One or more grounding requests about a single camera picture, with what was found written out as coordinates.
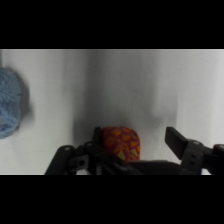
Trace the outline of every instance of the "blue ball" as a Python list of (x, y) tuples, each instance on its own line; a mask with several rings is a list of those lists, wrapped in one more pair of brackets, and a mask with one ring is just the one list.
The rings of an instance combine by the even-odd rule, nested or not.
[(19, 126), (21, 95), (16, 75), (0, 68), (0, 139), (12, 135)]

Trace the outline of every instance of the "white wall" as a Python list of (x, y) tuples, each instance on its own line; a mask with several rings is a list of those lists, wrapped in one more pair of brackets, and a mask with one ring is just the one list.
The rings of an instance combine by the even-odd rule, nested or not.
[(128, 126), (142, 159), (177, 161), (165, 128), (212, 146), (224, 142), (223, 50), (3, 49), (26, 86), (24, 116), (0, 142), (0, 174), (43, 174), (57, 148), (95, 126)]

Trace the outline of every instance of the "blue object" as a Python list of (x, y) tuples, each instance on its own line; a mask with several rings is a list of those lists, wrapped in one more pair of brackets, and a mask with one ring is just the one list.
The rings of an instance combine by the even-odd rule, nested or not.
[(0, 68), (0, 139), (12, 135), (19, 126), (21, 94), (16, 75)]

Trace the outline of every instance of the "red object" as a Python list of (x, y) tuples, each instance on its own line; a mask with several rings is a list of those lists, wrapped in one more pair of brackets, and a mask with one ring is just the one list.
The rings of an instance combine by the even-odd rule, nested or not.
[(102, 146), (125, 162), (140, 160), (140, 138), (138, 134), (125, 127), (103, 128)]

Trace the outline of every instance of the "black robotic claw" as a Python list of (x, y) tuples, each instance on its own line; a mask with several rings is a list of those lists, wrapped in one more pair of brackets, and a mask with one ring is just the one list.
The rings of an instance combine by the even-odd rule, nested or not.
[(100, 128), (95, 128), (91, 142), (75, 149), (61, 147), (53, 158), (46, 175), (76, 175), (87, 170), (91, 175), (201, 175), (202, 169), (211, 174), (224, 174), (224, 145), (214, 149), (195, 140), (187, 140), (172, 127), (166, 129), (165, 142), (181, 164), (167, 161), (138, 161), (129, 164), (102, 149)]

